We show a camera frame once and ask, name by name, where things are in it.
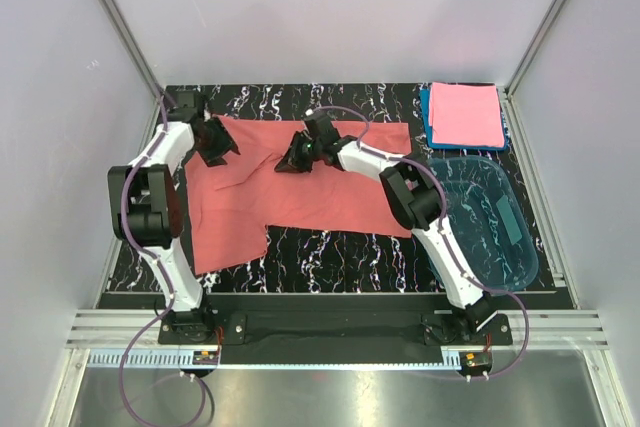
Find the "coral red t shirt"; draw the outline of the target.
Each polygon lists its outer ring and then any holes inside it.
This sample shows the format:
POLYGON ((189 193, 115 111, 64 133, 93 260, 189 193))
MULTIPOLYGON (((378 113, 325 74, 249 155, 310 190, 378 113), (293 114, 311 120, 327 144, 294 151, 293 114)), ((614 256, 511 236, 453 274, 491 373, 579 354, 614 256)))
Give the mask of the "coral red t shirt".
POLYGON ((240 152, 207 166, 185 165, 194 269, 201 275, 265 255, 270 226, 409 237, 377 180, 318 162, 309 173, 278 173, 298 121, 222 120, 240 152))

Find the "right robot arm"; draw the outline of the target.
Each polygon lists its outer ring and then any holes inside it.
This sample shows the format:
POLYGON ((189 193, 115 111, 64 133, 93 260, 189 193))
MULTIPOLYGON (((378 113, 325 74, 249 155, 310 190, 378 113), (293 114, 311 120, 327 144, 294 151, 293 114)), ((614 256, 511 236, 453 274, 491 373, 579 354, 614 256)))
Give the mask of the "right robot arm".
POLYGON ((444 188, 432 170, 413 154, 369 146, 363 141, 367 130, 357 137, 342 135, 321 109, 309 110, 303 122, 275 171, 307 173, 323 162, 379 182, 392 216, 420 242, 435 267, 452 308, 455 334, 466 343, 480 341, 497 311, 489 288, 478 280, 457 242, 444 188))

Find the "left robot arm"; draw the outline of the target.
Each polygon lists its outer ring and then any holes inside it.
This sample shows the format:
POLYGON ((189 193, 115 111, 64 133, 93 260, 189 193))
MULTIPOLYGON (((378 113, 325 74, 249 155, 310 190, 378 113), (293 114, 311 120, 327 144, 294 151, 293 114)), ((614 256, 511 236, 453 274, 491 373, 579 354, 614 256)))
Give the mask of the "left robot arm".
POLYGON ((192 272, 181 244, 184 214, 173 176, 193 154, 208 168, 226 164, 240 153, 217 117, 206 113, 198 90, 182 90, 160 98, 161 120, 142 152, 107 173, 112 228, 151 269, 165 308, 157 316, 159 341, 204 344, 220 333, 203 287, 192 272))

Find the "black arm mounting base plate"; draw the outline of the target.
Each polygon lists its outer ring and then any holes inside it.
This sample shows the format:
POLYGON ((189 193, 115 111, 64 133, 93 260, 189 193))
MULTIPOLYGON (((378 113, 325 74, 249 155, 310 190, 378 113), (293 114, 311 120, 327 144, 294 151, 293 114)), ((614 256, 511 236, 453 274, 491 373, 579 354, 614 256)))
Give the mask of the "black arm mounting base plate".
POLYGON ((442 349, 513 343, 507 317, 479 331, 441 295, 213 295, 208 312, 170 314, 158 341, 220 345, 225 366, 256 368, 416 365, 443 360, 442 349))

